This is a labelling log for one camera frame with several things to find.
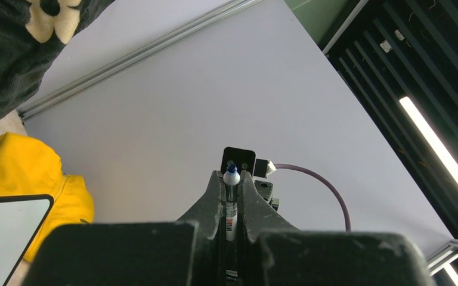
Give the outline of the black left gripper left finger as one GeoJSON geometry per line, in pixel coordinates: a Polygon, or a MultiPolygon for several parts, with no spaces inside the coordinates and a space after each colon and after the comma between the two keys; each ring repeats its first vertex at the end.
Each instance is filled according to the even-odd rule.
{"type": "Polygon", "coordinates": [[[23,285],[190,285],[197,233],[189,222],[63,225],[23,285]]]}

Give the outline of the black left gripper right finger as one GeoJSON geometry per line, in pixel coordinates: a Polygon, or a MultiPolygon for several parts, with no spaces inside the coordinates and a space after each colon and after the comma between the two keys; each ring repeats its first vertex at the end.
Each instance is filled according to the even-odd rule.
{"type": "Polygon", "coordinates": [[[435,285],[406,237],[367,232],[264,232],[259,285],[435,285]]]}

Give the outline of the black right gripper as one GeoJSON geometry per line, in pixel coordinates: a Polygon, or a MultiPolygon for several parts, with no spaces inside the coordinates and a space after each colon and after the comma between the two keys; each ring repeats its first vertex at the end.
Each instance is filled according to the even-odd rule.
{"type": "MultiPolygon", "coordinates": [[[[296,231],[277,213],[280,200],[271,182],[241,172],[238,187],[237,271],[240,285],[270,285],[276,253],[268,239],[296,231]]],[[[177,220],[197,226],[191,255],[191,285],[225,285],[225,186],[222,173],[212,172],[204,194],[177,220]]]]}

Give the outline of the blue capped whiteboard marker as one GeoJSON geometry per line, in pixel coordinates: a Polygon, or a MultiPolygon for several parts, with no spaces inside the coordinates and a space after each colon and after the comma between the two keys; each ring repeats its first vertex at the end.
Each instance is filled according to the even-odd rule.
{"type": "Polygon", "coordinates": [[[226,191],[226,240],[234,241],[237,236],[237,191],[240,182],[240,174],[234,163],[227,166],[223,181],[226,191]]]}

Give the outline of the small whiteboard black frame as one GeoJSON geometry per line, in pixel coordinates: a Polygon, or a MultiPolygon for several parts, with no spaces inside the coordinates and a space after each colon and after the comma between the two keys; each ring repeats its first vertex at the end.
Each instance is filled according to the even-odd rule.
{"type": "Polygon", "coordinates": [[[47,217],[50,195],[0,197],[0,285],[6,285],[47,217]]]}

